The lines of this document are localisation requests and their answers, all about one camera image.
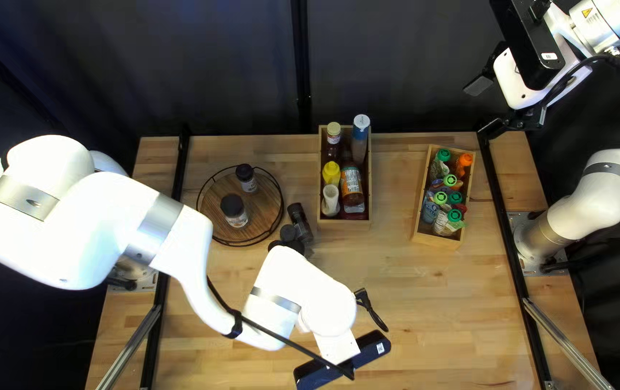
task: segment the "mounting plate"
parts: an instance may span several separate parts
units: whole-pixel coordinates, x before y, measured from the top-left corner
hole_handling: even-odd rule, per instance
[[[134,281],[136,282],[136,288],[133,291],[129,291],[123,287],[113,285],[107,285],[107,291],[114,293],[137,293],[156,291],[156,282],[158,282],[158,271],[156,270],[148,278]]]
[[[523,229],[523,228],[529,228],[531,225],[533,225],[534,220],[533,219],[529,219],[529,214],[531,214],[528,211],[519,211],[519,212],[507,212],[507,217],[510,220],[510,228],[512,229],[512,233],[514,234],[516,229]],[[519,265],[522,267],[522,273],[524,273],[525,277],[532,277],[532,276],[563,276],[563,275],[567,275],[568,271],[566,269],[559,269],[559,270],[551,270],[548,273],[543,273],[541,272],[541,263],[540,262],[533,262],[533,261],[528,261],[526,260],[521,254],[517,253],[517,255],[519,256]],[[548,261],[546,261],[546,263],[548,262],[563,262],[563,261],[567,261],[568,257],[565,254],[565,250],[561,249],[560,251],[558,251],[557,253],[555,253],[552,258],[550,258]]]

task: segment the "round wooden tray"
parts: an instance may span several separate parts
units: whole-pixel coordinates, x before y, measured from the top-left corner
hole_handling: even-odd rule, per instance
[[[237,165],[214,173],[201,187],[197,196],[197,211],[213,222],[213,239],[227,246],[251,246],[264,241],[279,227],[283,219],[283,195],[274,176],[266,170],[253,168],[257,192],[243,191],[235,176]],[[237,194],[243,199],[250,222],[237,229],[228,225],[220,209],[221,199]]]

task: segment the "black frame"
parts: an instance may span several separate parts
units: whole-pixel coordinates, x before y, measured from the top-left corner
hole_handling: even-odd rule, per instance
[[[177,164],[175,166],[175,178],[173,180],[173,190],[171,197],[178,202],[182,198],[182,185],[184,184],[184,171],[187,165],[187,153],[189,152],[189,137],[192,135],[187,124],[182,125],[177,143]],[[163,325],[163,313],[166,310],[166,297],[168,296],[168,283],[170,275],[158,272],[158,282],[156,283],[156,294],[153,299],[153,306],[161,306],[161,315],[153,324],[146,340],[146,353],[143,358],[141,368],[141,390],[150,390],[156,378],[156,363],[158,360],[158,349],[161,342],[161,328]]]
[[[500,189],[498,173],[495,170],[493,155],[490,152],[490,141],[495,137],[489,137],[488,133],[483,129],[477,131],[476,135],[478,137],[478,146],[481,157],[483,158],[483,166],[485,167],[488,185],[490,186],[490,193],[493,197],[495,215],[498,217],[500,234],[503,236],[503,243],[505,244],[507,263],[509,264],[510,271],[512,272],[514,291],[517,294],[517,303],[519,304],[519,310],[522,314],[524,330],[526,331],[527,340],[529,341],[529,348],[531,349],[532,359],[534,360],[534,367],[536,368],[539,386],[543,389],[546,387],[544,384],[546,382],[551,382],[552,378],[550,376],[550,370],[548,369],[546,353],[543,351],[539,328],[536,325],[536,321],[531,317],[531,315],[529,315],[529,313],[527,313],[526,310],[524,310],[524,305],[522,304],[522,299],[529,298],[529,290],[527,290],[526,281],[524,280],[524,273],[522,272],[521,265],[519,264],[517,247],[514,244],[514,235],[512,234],[510,222],[507,219],[507,209],[505,209],[503,191]]]
[[[308,35],[308,11],[307,0],[290,0],[292,27],[293,27],[293,49],[295,53],[295,76],[297,84],[297,103],[299,111],[299,125],[303,133],[310,133],[312,129],[312,97],[310,93],[310,48]],[[480,153],[483,158],[488,183],[490,186],[493,204],[495,206],[496,217],[500,225],[500,233],[503,236],[507,261],[512,272],[514,289],[517,295],[519,310],[522,315],[527,340],[534,360],[537,378],[541,388],[545,388],[548,382],[552,381],[546,355],[543,351],[541,336],[536,321],[524,309],[523,298],[529,298],[529,291],[526,287],[524,275],[517,257],[517,250],[514,245],[512,229],[507,220],[507,210],[498,176],[490,152],[490,140],[498,137],[507,130],[519,130],[508,128],[507,124],[500,118],[488,122],[485,126],[477,126],[472,131],[477,132]],[[177,166],[175,168],[175,180],[173,182],[173,199],[180,200],[182,195],[182,184],[184,182],[184,171],[187,161],[187,150],[189,149],[189,136],[191,132],[187,125],[184,125],[179,136]],[[154,305],[162,305],[165,310],[165,300],[167,295],[168,282],[170,276],[160,273],[156,286],[156,297]],[[148,335],[146,345],[146,356],[144,357],[143,369],[141,372],[141,390],[150,390],[155,378],[156,361],[158,357],[158,347],[161,336],[161,315],[154,324]]]

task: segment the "black pepper grinder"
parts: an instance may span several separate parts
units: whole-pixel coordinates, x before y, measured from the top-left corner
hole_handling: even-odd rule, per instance
[[[293,222],[293,226],[297,230],[296,239],[305,245],[305,248],[309,248],[315,240],[308,219],[305,216],[305,211],[300,203],[292,203],[288,205],[288,215]]]

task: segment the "black lid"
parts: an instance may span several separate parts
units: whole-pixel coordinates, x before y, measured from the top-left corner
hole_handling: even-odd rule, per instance
[[[281,241],[289,242],[294,240],[296,233],[295,226],[293,225],[281,226]]]
[[[228,194],[221,199],[221,210],[226,217],[236,217],[244,209],[243,199],[236,194]]]
[[[305,256],[305,244],[303,244],[302,242],[294,239],[293,241],[287,242],[284,245],[288,246],[288,248],[291,248],[297,253],[300,253],[301,255]]]
[[[298,213],[303,213],[305,214],[305,210],[303,210],[303,205],[301,205],[300,203],[291,203],[288,205],[288,214],[298,214]]]
[[[235,176],[239,181],[249,181],[254,176],[254,170],[249,164],[240,164],[235,169]]]

